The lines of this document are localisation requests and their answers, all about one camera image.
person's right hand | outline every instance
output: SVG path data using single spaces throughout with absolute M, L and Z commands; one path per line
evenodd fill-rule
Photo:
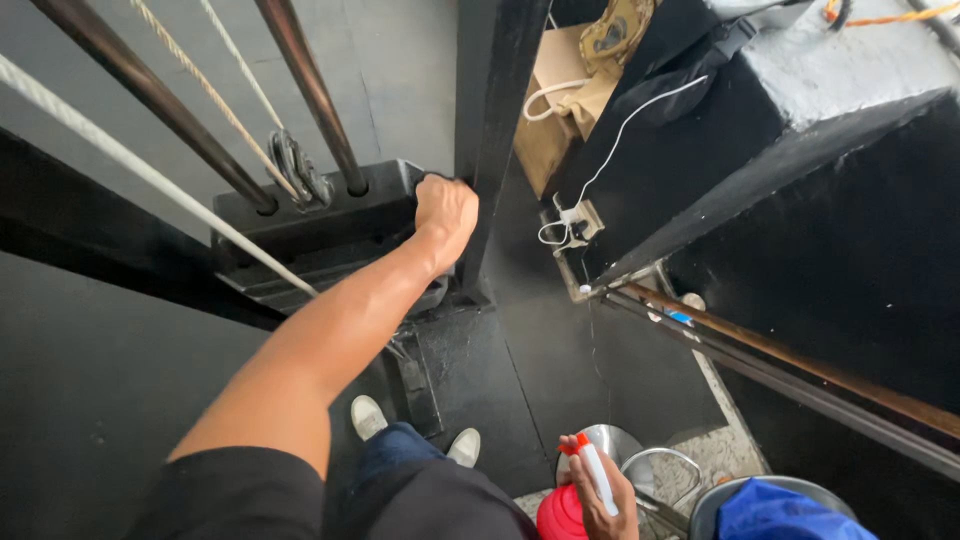
M 577 446 L 576 435 L 562 435 L 560 443 Z M 616 468 L 616 463 L 599 448 L 597 453 L 610 481 L 613 491 L 613 503 L 620 511 L 611 516 L 597 497 L 596 486 L 587 470 L 587 465 L 576 454 L 570 457 L 570 477 L 577 488 L 577 498 L 584 508 L 584 529 L 590 540 L 638 540 L 640 537 L 636 524 L 636 498 L 634 487 L 627 477 Z
M 440 275 L 457 261 L 477 224 L 479 199 L 459 180 L 428 174 L 417 185 L 417 233 L 437 242 L 435 274 Z

black post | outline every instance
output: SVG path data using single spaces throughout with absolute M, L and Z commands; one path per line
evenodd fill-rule
M 366 194 L 370 188 L 367 179 L 360 172 L 353 150 L 350 149 L 347 132 L 340 123 L 337 110 L 333 108 L 333 101 L 326 91 L 324 78 L 320 76 L 320 68 L 310 52 L 310 45 L 303 35 L 303 28 L 293 4 L 290 0 L 256 0 L 256 6 L 267 21 L 276 46 L 297 81 L 300 93 L 303 94 L 320 133 L 324 135 L 330 154 L 347 181 L 347 192 L 354 197 Z
M 276 199 L 253 181 L 200 120 L 84 0 L 32 1 L 217 174 L 250 201 L 257 212 L 263 215 L 276 212 Z
M 284 315 L 217 279 L 210 249 L 0 129 L 0 250 L 263 330 Z
M 480 265 L 550 0 L 461 0 L 458 9 L 454 174 L 479 195 L 480 213 L 457 278 L 485 304 Z

black painted wall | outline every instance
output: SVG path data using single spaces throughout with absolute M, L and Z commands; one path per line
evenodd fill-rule
M 721 317 L 960 413 L 958 146 L 942 96 L 686 245 L 668 273 Z M 775 472 L 837 491 L 881 538 L 955 537 L 955 482 L 722 375 Z

shoe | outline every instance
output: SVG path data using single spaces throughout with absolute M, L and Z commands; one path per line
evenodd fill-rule
M 380 410 L 380 405 L 370 396 L 357 396 L 350 406 L 350 420 L 360 438 L 367 440 L 387 427 L 387 419 Z
M 450 452 L 447 452 L 446 456 L 457 464 L 472 469 L 477 462 L 477 457 L 480 456 L 480 431 L 474 428 L 461 431 L 457 438 L 453 439 Z

white cable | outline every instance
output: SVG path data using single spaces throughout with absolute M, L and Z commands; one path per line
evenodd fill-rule
M 579 81 L 569 81 L 567 83 L 560 83 L 558 85 L 548 86 L 542 90 L 537 90 L 536 92 L 531 94 L 530 97 L 527 98 L 527 101 L 523 104 L 523 117 L 531 122 L 541 121 L 543 118 L 546 118 L 550 114 L 553 114 L 553 108 L 547 107 L 546 111 L 541 112 L 536 116 L 531 116 L 530 106 L 534 104 L 534 101 L 536 101 L 537 98 L 541 97 L 544 94 L 548 94 L 550 92 L 556 92 L 558 90 L 566 90 L 567 88 L 577 88 L 589 82 L 590 82 L 590 79 L 581 79 Z
M 240 55 L 240 50 L 237 49 L 237 46 L 233 43 L 233 39 L 230 39 L 230 34 L 227 33 L 227 29 L 224 28 L 224 24 L 220 22 L 220 17 L 218 17 L 217 13 L 213 11 L 213 6 L 210 5 L 209 0 L 200 0 L 200 5 L 204 7 L 204 11 L 210 17 L 210 22 L 213 23 L 213 28 L 216 29 L 217 34 L 219 34 L 224 40 L 224 44 L 227 46 L 227 49 L 237 60 L 237 63 L 240 64 L 240 71 L 243 72 L 243 76 L 247 78 L 247 82 L 253 87 L 253 91 L 256 92 L 256 97 L 260 98 L 260 103 L 263 104 L 263 107 L 267 109 L 267 112 L 274 119 L 276 126 L 282 130 L 283 122 L 280 122 L 280 117 L 276 115 L 274 107 L 270 105 L 270 100 L 267 99 L 267 94 L 263 93 L 263 88 L 261 88 L 260 83 L 256 81 L 256 77 L 253 76 L 253 72 L 250 71 L 250 68 L 247 66 L 247 62 L 243 60 L 243 56 Z
M 317 291 L 307 282 L 298 278 L 297 275 L 280 264 L 275 258 L 257 247 L 256 244 L 249 241 L 226 221 L 220 219 L 215 213 L 207 209 L 207 207 L 198 203 L 196 199 L 177 187 L 176 184 L 160 174 L 146 161 L 131 152 L 123 144 L 120 144 L 115 138 L 108 135 L 107 132 L 77 112 L 76 109 L 70 107 L 60 99 L 59 96 L 48 90 L 3 55 L 0 55 L 0 81 L 3 81 L 19 92 L 20 95 L 33 102 L 42 110 L 45 110 L 54 118 L 57 118 L 60 123 L 87 142 L 96 146 L 111 158 L 119 161 L 120 164 L 130 169 L 148 184 L 173 199 L 178 205 L 199 217 L 207 225 L 216 229 L 220 234 L 236 244 L 240 249 L 254 256 L 257 260 L 267 265 L 267 267 L 277 272 L 284 280 L 292 283 L 310 296 L 317 296 Z
M 227 102 L 224 101 L 220 94 L 217 93 L 217 90 L 213 88 L 210 82 L 206 79 L 203 73 L 200 72 L 200 69 L 186 56 L 186 53 L 183 52 L 183 49 L 174 41 L 174 39 L 167 33 L 167 30 L 163 28 L 163 25 L 160 24 L 160 21 L 156 19 L 153 12 L 147 8 L 147 5 L 143 3 L 143 0 L 130 0 L 132 6 L 140 13 L 144 20 L 147 21 L 147 24 L 154 29 L 154 34 L 160 38 L 160 41 L 167 47 L 167 50 L 170 51 L 174 57 L 180 61 L 180 65 L 186 69 L 187 73 L 193 76 L 194 79 L 200 83 L 200 86 L 206 92 L 206 95 L 210 96 L 210 99 L 213 100 L 213 103 L 217 105 L 217 109 L 220 110 L 227 117 L 227 122 L 233 129 L 235 129 L 240 136 L 250 145 L 253 152 L 257 154 L 263 164 L 267 167 L 267 170 L 270 171 L 270 174 L 276 179 L 276 181 L 283 186 L 284 189 L 290 192 L 290 196 L 294 198 L 295 201 L 300 200 L 300 194 L 294 189 L 290 182 L 280 174 L 280 171 L 276 170 L 276 166 L 270 158 L 263 152 L 263 149 L 260 148 L 260 145 L 253 140 L 253 137 L 250 136 L 250 133 L 247 132 L 247 128 L 243 127 L 243 124 L 240 123 L 240 120 L 237 119 L 236 115 L 233 114 L 233 111 L 228 107 Z
M 637 107 L 636 110 L 634 110 L 633 112 L 631 112 L 631 113 L 630 113 L 630 116 L 627 116 L 627 119 L 624 120 L 622 124 L 620 124 L 620 131 L 618 131 L 618 132 L 616 133 L 616 140 L 613 142 L 613 146 L 612 146 L 611 149 L 610 149 L 610 153 L 607 154 L 607 158 L 603 161 L 603 164 L 600 165 L 600 168 L 597 169 L 597 172 L 594 173 L 593 178 L 587 180 L 587 183 L 584 184 L 583 189 L 580 190 L 580 198 L 577 199 L 577 204 L 573 205 L 573 207 L 574 207 L 574 208 L 577 208 L 577 206 L 580 205 L 580 202 L 584 200 L 584 193 L 587 192 L 587 186 L 590 185 L 590 184 L 592 184 L 593 181 L 596 180 L 597 177 L 600 176 L 600 172 L 603 171 L 604 167 L 607 166 L 607 163 L 610 162 L 610 158 L 613 157 L 613 151 L 616 150 L 616 145 L 620 144 L 620 136 L 623 135 L 623 128 L 626 127 L 627 122 L 629 122 L 634 116 L 636 116 L 636 114 L 637 114 L 638 112 L 640 112 L 641 110 L 644 110 L 648 105 L 650 105 L 650 104 L 652 104 L 652 103 L 656 103 L 656 102 L 658 102 L 659 100 L 661 100 L 661 99 L 663 99 L 663 98 L 665 98 L 665 97 L 669 97 L 669 96 L 672 96 L 673 94 L 680 93 L 680 92 L 686 90 L 687 88 L 690 88 L 691 86 L 696 86 L 696 85 L 698 85 L 699 83 L 702 83 L 703 81 L 705 81 L 705 80 L 708 79 L 708 78 L 709 78 L 709 75 L 703 75 L 703 76 L 701 76 L 700 78 L 694 79 L 693 81 L 690 81 L 689 83 L 687 83 L 687 84 L 685 84 L 685 85 L 683 85 L 683 86 L 681 86 L 681 87 L 679 87 L 679 88 L 674 88 L 674 89 L 672 89 L 672 90 L 665 91 L 664 93 L 660 94 L 659 96 L 650 98 L 649 101 L 647 101 L 647 102 L 644 103 L 643 105 Z M 561 242 L 551 242 L 550 240 L 546 240 L 546 239 L 543 238 L 543 231 L 544 231 L 547 227 L 553 227 L 554 225 L 564 225 L 564 240 L 561 241 Z M 570 224 L 569 224 L 569 223 L 565 223 L 564 220 L 560 220 L 560 221 L 554 221 L 553 223 L 548 223 L 548 224 L 544 225 L 543 227 L 540 227 L 540 230 L 537 232 L 537 239 L 539 239 L 540 242 L 542 242 L 542 243 L 544 243 L 544 244 L 549 244 L 549 245 L 555 245 L 555 246 L 556 246 L 556 245 L 563 245 L 563 244 L 565 244 L 565 243 L 566 243 L 566 239 L 567 239 L 567 237 L 568 237 L 569 235 L 570 235 Z

